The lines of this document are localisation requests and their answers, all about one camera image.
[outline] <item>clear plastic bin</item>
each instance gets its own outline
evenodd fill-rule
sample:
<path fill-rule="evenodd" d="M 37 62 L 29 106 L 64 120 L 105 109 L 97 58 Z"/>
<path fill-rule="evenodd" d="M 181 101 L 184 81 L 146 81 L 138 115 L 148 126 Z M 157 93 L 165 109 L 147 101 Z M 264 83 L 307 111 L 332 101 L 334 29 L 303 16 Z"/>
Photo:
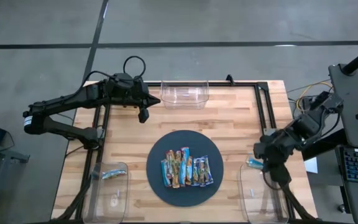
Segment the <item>clear plastic bin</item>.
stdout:
<path fill-rule="evenodd" d="M 209 99 L 208 81 L 162 81 L 160 95 L 166 109 L 203 109 Z"/>
<path fill-rule="evenodd" d="M 126 175 L 103 180 L 102 173 L 122 169 Z M 128 198 L 128 166 L 123 162 L 99 163 L 92 171 L 83 209 L 84 223 L 120 223 L 125 217 Z"/>
<path fill-rule="evenodd" d="M 243 215 L 250 223 L 288 222 L 284 193 L 269 188 L 263 180 L 261 170 L 243 164 L 238 178 Z"/>

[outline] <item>wooden tabletop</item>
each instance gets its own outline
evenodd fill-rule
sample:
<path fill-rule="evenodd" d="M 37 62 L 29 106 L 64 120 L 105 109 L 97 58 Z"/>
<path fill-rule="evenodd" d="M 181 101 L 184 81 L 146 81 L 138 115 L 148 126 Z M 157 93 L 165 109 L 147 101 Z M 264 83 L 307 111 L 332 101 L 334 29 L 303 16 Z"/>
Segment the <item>wooden tabletop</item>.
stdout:
<path fill-rule="evenodd" d="M 284 82 L 267 82 L 277 126 L 283 128 L 292 120 Z M 150 87 L 149 90 L 150 94 L 160 97 L 160 88 Z M 267 107 L 263 103 L 269 126 Z M 124 222 L 246 222 L 241 206 L 240 192 L 243 190 L 239 190 L 239 174 L 247 172 L 240 172 L 240 168 L 262 134 L 254 89 L 210 87 L 209 101 L 204 109 L 168 110 L 161 103 L 149 108 L 150 118 L 144 124 L 139 123 L 138 112 L 134 108 L 112 106 L 104 146 L 104 163 L 125 162 L 129 169 L 129 199 Z M 92 126 L 93 115 L 94 110 L 78 109 L 75 126 Z M 147 155 L 154 143 L 165 134 L 179 129 L 194 130 L 209 137 L 217 145 L 224 161 L 219 190 L 205 203 L 190 208 L 174 207 L 161 201 L 150 188 L 145 171 Z M 78 146 L 81 146 L 79 141 L 72 141 L 67 152 Z M 63 213 L 78 193 L 85 157 L 86 151 L 80 149 L 65 159 L 52 218 Z M 301 153 L 294 152 L 286 166 L 292 177 L 291 190 L 307 211 L 316 217 Z M 246 183 L 243 177 L 241 183 L 250 186 L 257 185 L 256 181 L 253 183 L 253 179 L 247 179 Z M 257 196 L 261 193 L 262 189 L 253 194 Z M 262 196 L 259 199 L 260 203 L 246 202 L 249 213 L 260 211 Z"/>

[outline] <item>round tray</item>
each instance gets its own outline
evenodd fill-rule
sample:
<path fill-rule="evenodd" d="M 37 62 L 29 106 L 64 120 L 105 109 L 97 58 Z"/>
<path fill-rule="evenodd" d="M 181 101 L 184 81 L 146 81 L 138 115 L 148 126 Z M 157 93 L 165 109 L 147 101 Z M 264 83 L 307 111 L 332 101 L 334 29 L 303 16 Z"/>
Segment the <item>round tray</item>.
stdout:
<path fill-rule="evenodd" d="M 213 184 L 205 187 L 186 186 L 179 189 L 164 186 L 162 179 L 161 160 L 165 159 L 165 152 L 189 147 L 190 156 L 199 158 L 208 156 L 208 162 Z M 195 131 L 174 131 L 160 138 L 151 149 L 147 157 L 147 179 L 154 193 L 164 202 L 179 207 L 199 205 L 218 191 L 223 179 L 223 160 L 219 149 L 203 134 Z"/>

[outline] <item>gray concrete floor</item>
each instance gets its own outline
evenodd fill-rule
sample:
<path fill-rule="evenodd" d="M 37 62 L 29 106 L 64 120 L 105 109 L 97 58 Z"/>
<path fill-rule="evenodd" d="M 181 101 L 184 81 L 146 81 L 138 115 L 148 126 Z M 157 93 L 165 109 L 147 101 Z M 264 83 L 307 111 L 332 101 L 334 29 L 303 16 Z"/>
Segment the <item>gray concrete floor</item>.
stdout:
<path fill-rule="evenodd" d="M 89 44 L 101 3 L 0 0 L 0 44 Z M 358 0 L 110 0 L 105 18 L 100 42 L 358 40 Z M 0 195 L 0 223 L 49 219 L 67 141 L 24 133 L 22 112 L 30 103 L 78 88 L 88 54 L 89 49 L 0 50 L 0 127 L 12 133 L 12 150 L 31 155 L 28 164 L 11 167 Z M 93 69 L 120 72 L 130 55 L 147 62 L 146 80 L 222 80 L 231 74 L 237 80 L 284 80 L 291 90 L 328 79 L 328 66 L 353 59 L 358 45 L 99 49 Z M 128 66 L 129 73 L 140 71 L 136 63 Z M 66 114 L 73 117 L 74 111 Z M 336 210 L 342 203 L 339 188 L 327 186 L 338 178 L 335 158 L 327 153 L 318 160 L 322 172 L 308 177 L 319 217 L 352 222 Z"/>

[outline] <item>desk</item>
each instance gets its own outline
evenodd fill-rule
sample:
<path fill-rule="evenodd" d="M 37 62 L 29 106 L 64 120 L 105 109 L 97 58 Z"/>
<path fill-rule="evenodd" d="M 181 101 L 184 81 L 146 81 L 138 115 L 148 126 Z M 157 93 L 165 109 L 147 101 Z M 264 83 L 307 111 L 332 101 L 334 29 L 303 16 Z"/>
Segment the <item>desk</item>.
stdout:
<path fill-rule="evenodd" d="M 268 81 L 268 87 L 276 124 L 283 128 L 292 120 L 284 82 Z M 149 90 L 159 97 L 160 88 L 149 87 Z M 138 109 L 113 106 L 109 115 L 103 162 L 125 162 L 130 173 L 129 207 L 124 222 L 246 222 L 238 204 L 237 174 L 262 134 L 254 89 L 211 87 L 209 101 L 202 110 L 167 110 L 161 103 L 150 107 L 149 113 L 145 124 L 138 122 Z M 75 126 L 92 126 L 93 115 L 94 110 L 78 109 Z M 224 161 L 219 190 L 205 203 L 191 208 L 177 208 L 162 202 L 146 178 L 145 165 L 150 149 L 164 134 L 178 129 L 198 131 L 209 137 L 221 151 Z M 78 146 L 81 144 L 73 141 L 67 151 Z M 66 158 L 52 218 L 63 213 L 78 193 L 85 157 L 86 151 L 80 149 Z M 286 166 L 293 179 L 292 191 L 307 211 L 316 216 L 301 153 L 295 152 Z"/>

